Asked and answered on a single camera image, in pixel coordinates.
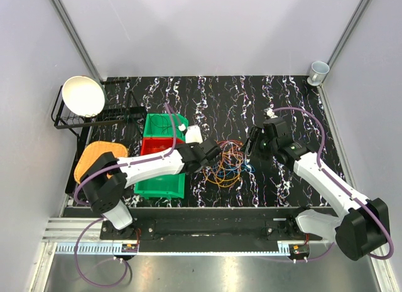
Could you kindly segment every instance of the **white cup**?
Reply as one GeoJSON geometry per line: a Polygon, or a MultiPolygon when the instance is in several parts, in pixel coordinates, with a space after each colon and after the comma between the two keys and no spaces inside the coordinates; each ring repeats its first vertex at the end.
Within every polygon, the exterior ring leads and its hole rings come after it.
{"type": "Polygon", "coordinates": [[[310,69],[310,74],[308,75],[307,82],[311,86],[318,86],[322,83],[324,77],[329,72],[329,66],[321,61],[316,61],[312,63],[312,68],[310,69]]]}

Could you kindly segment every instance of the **red plastic bin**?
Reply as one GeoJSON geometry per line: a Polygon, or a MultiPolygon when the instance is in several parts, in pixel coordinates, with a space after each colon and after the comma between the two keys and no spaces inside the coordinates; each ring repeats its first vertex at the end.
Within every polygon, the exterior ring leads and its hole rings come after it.
{"type": "MultiPolygon", "coordinates": [[[[177,138],[176,143],[184,143],[184,141],[177,138]]],[[[161,152],[170,148],[171,146],[173,146],[173,138],[143,138],[141,156],[161,152]]]]}

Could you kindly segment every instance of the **metal floor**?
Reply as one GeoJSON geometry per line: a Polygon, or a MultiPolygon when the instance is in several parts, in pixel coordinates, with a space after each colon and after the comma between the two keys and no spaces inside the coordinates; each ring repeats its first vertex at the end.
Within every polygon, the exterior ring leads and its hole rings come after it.
{"type": "MultiPolygon", "coordinates": [[[[325,250],[312,245],[312,257],[325,250]]],[[[93,269],[105,256],[79,256],[87,277],[99,284],[118,280],[124,267],[111,261],[93,269]]],[[[261,257],[138,256],[129,261],[131,274],[116,292],[238,292],[238,291],[380,291],[369,258],[348,260],[337,247],[318,262],[269,262],[261,257]]],[[[78,279],[72,255],[55,256],[46,292],[108,291],[78,279]]]]}

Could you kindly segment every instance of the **white wall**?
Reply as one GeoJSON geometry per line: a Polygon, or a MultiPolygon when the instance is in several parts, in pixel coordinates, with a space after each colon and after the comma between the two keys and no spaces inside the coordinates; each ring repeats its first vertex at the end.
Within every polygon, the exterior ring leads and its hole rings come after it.
{"type": "Polygon", "coordinates": [[[50,111],[88,74],[49,0],[0,0],[0,290],[25,291],[47,220],[60,210],[75,153],[50,111]]]}
{"type": "Polygon", "coordinates": [[[389,207],[402,285],[402,0],[372,0],[324,83],[360,191],[389,207]]]}
{"type": "Polygon", "coordinates": [[[107,76],[306,74],[360,0],[62,0],[107,76]]]}

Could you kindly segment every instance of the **cable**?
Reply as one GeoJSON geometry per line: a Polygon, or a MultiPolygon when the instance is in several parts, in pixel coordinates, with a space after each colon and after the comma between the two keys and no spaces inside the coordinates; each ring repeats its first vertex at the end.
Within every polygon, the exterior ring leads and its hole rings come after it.
{"type": "MultiPolygon", "coordinates": [[[[173,145],[171,146],[169,152],[167,152],[167,154],[165,154],[164,156],[157,156],[157,157],[152,157],[152,158],[146,158],[146,159],[142,159],[142,160],[133,161],[133,162],[130,163],[130,165],[138,165],[140,163],[145,163],[145,162],[150,162],[150,161],[163,159],[163,158],[166,158],[169,155],[171,155],[172,152],[175,150],[177,136],[176,136],[175,122],[173,121],[173,116],[171,115],[171,110],[170,110],[172,108],[169,107],[169,105],[167,103],[165,103],[165,109],[166,109],[167,113],[169,114],[170,122],[171,122],[172,129],[173,129],[173,145]]],[[[108,167],[103,168],[103,169],[101,169],[99,171],[96,171],[92,175],[88,176],[85,180],[83,180],[81,182],[81,184],[74,191],[74,195],[73,195],[74,200],[78,204],[86,205],[86,206],[89,205],[88,202],[81,201],[81,200],[78,199],[78,194],[81,191],[82,187],[84,187],[84,185],[87,184],[88,181],[91,181],[92,179],[94,179],[95,177],[99,176],[100,174],[106,173],[106,172],[111,171],[111,170],[115,170],[116,168],[122,168],[122,167],[125,167],[125,166],[128,166],[128,164],[127,163],[121,163],[121,164],[117,164],[117,165],[108,166],[108,167]]]]}
{"type": "MultiPolygon", "coordinates": [[[[115,261],[115,259],[113,257],[108,257],[107,259],[103,259],[100,262],[98,262],[95,266],[92,266],[88,271],[86,271],[84,273],[84,275],[87,275],[89,273],[91,273],[93,270],[95,270],[96,268],[98,268],[100,265],[104,264],[105,262],[109,262],[109,261],[115,261]]],[[[61,264],[60,269],[61,269],[61,274],[64,278],[64,280],[66,281],[78,281],[79,279],[81,279],[81,276],[77,277],[77,278],[69,278],[69,276],[67,275],[68,272],[65,269],[65,264],[61,264]]]]}
{"type": "Polygon", "coordinates": [[[178,124],[179,126],[181,126],[181,125],[182,125],[182,121],[181,121],[180,118],[177,116],[177,113],[175,112],[175,110],[173,110],[173,108],[171,107],[170,104],[168,104],[168,107],[169,107],[169,109],[170,109],[170,112],[172,112],[172,113],[175,115],[176,120],[177,120],[177,124],[178,124]]]}
{"type": "Polygon", "coordinates": [[[221,188],[233,187],[240,180],[241,172],[248,170],[253,173],[253,166],[249,165],[241,151],[243,143],[238,140],[218,142],[222,149],[221,160],[213,167],[203,169],[205,179],[221,188]]]}
{"type": "Polygon", "coordinates": [[[306,234],[306,241],[304,242],[304,244],[302,246],[307,245],[309,240],[310,240],[310,234],[306,234]]]}
{"type": "MultiPolygon", "coordinates": [[[[326,174],[326,176],[332,182],[334,182],[344,193],[346,193],[346,195],[348,195],[349,197],[353,198],[352,193],[350,191],[348,191],[346,189],[346,187],[344,187],[336,178],[334,178],[325,168],[322,168],[320,157],[321,157],[322,151],[323,151],[324,146],[325,146],[325,130],[324,130],[324,127],[322,126],[321,122],[312,113],[307,112],[306,110],[303,110],[301,108],[281,107],[281,108],[273,109],[273,112],[279,112],[279,111],[283,111],[283,110],[293,110],[293,111],[302,112],[302,113],[306,114],[307,116],[311,117],[318,124],[318,126],[320,127],[320,130],[321,130],[321,143],[320,143],[320,147],[319,147],[318,152],[317,152],[317,165],[322,170],[322,172],[324,174],[326,174]]],[[[375,254],[369,254],[369,256],[372,257],[372,258],[375,258],[375,259],[389,259],[394,254],[394,243],[392,241],[392,238],[391,238],[390,234],[386,230],[385,226],[381,223],[381,221],[377,218],[377,216],[371,210],[369,210],[369,208],[366,205],[364,205],[357,198],[353,198],[353,200],[357,204],[359,204],[368,213],[368,215],[373,219],[373,221],[380,228],[381,232],[385,235],[385,238],[386,238],[386,240],[388,242],[388,245],[389,245],[389,252],[388,252],[387,255],[385,255],[385,256],[377,256],[375,254]]]]}
{"type": "MultiPolygon", "coordinates": [[[[151,121],[153,127],[160,127],[160,128],[162,128],[161,134],[164,134],[165,131],[170,127],[170,126],[169,126],[169,123],[168,123],[168,121],[167,121],[167,119],[166,119],[165,117],[163,117],[163,115],[161,115],[161,114],[155,114],[155,115],[150,116],[150,117],[149,117],[149,121],[151,121]]],[[[151,130],[151,134],[154,134],[154,133],[152,132],[152,126],[150,126],[149,129],[151,130]]]]}
{"type": "Polygon", "coordinates": [[[90,227],[91,226],[93,226],[94,224],[96,224],[96,223],[98,223],[98,222],[100,222],[100,221],[103,221],[104,219],[103,218],[100,218],[100,219],[97,219],[97,220],[95,220],[95,221],[93,221],[92,223],[90,223],[82,232],[81,232],[81,234],[79,235],[79,237],[78,237],[78,239],[77,239],[77,241],[76,241],[76,243],[75,243],[75,246],[74,246],[74,261],[75,261],[75,267],[77,268],[77,272],[78,272],[78,274],[80,275],[80,277],[84,280],[84,281],[86,281],[87,283],[89,283],[89,284],[91,284],[92,286],[95,286],[95,287],[97,287],[97,288],[113,288],[113,287],[116,287],[119,283],[121,283],[122,282],[122,280],[126,277],[126,275],[127,275],[127,271],[128,271],[128,263],[125,261],[125,260],[123,260],[123,259],[121,259],[120,261],[121,262],[123,262],[124,263],[124,265],[125,265],[125,269],[124,269],[124,273],[123,273],[123,275],[121,276],[121,278],[118,280],[118,281],[116,281],[114,284],[97,284],[97,283],[95,283],[95,282],[93,282],[93,281],[91,281],[90,279],[88,279],[86,276],[85,276],[85,274],[81,271],[81,269],[80,269],[80,266],[79,266],[79,264],[78,264],[78,254],[77,254],[77,252],[78,252],[78,245],[79,245],[79,243],[80,243],[80,241],[81,241],[81,238],[84,236],[84,234],[87,232],[87,230],[88,229],[90,229],[90,227]]]}
{"type": "Polygon", "coordinates": [[[139,246],[139,238],[141,236],[141,229],[136,228],[135,232],[136,232],[136,236],[137,236],[137,244],[135,245],[134,249],[123,249],[124,252],[134,252],[135,254],[138,253],[138,246],[139,246]]]}

